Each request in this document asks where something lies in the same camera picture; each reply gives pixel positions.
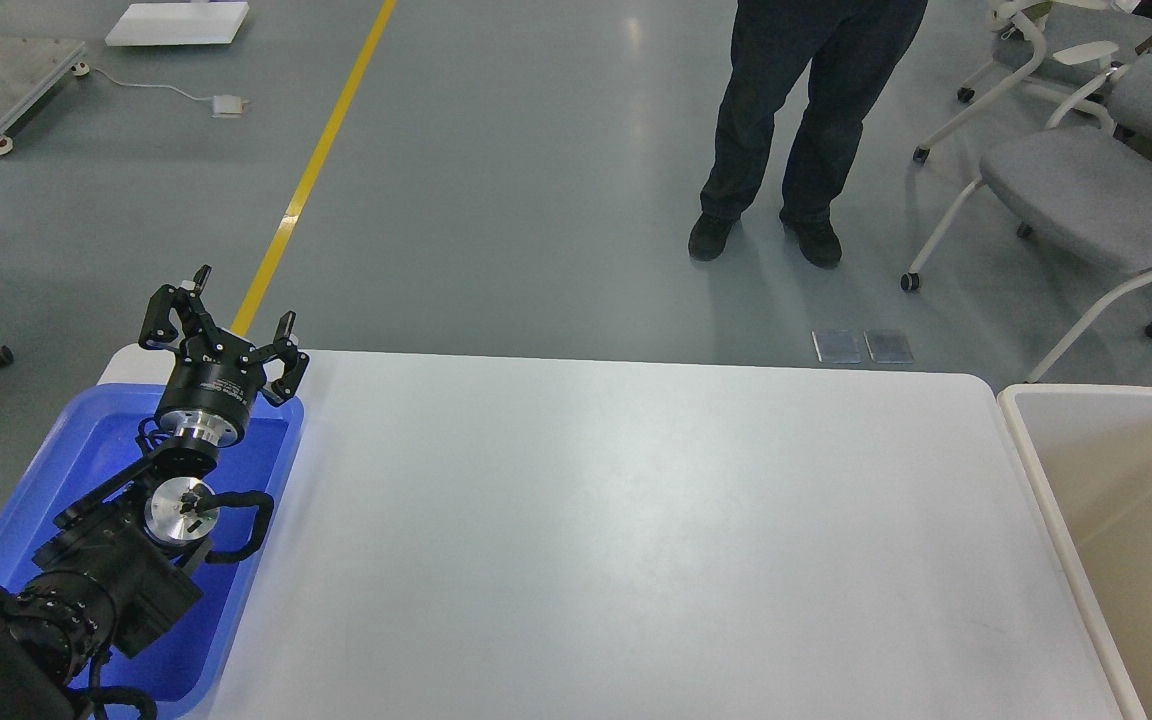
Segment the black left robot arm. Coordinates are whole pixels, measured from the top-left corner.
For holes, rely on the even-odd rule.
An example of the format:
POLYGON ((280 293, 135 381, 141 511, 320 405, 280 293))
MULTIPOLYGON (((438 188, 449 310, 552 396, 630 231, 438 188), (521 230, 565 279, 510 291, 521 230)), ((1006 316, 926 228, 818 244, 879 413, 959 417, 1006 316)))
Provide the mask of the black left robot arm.
POLYGON ((113 705, 156 719, 150 694, 103 683, 111 653, 147 650, 204 598, 200 566, 238 564, 268 538, 274 497, 207 477, 247 437, 257 401, 296 396, 310 357, 294 311, 262 346, 220 327, 202 300, 210 273, 147 301, 138 343, 174 364, 138 424, 136 460, 59 511, 32 579, 0 585, 0 719, 103 719, 113 705))

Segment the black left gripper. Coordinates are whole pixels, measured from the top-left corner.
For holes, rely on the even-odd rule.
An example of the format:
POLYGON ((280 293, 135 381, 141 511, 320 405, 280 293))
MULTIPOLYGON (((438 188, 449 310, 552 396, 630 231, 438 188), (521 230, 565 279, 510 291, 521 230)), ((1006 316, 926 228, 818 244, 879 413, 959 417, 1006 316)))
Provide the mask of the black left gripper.
POLYGON ((157 429, 225 448, 244 438, 259 391, 273 407, 296 396, 310 357, 294 338, 297 313, 287 311, 280 316, 271 342, 259 350, 262 366, 279 361, 282 373, 268 373, 265 382, 260 365, 242 363, 243 357, 253 356, 256 347, 232 334, 221 338, 202 301, 211 272, 210 265, 202 265, 191 281, 159 287, 147 301, 141 348, 160 350, 183 340, 156 409, 157 429))

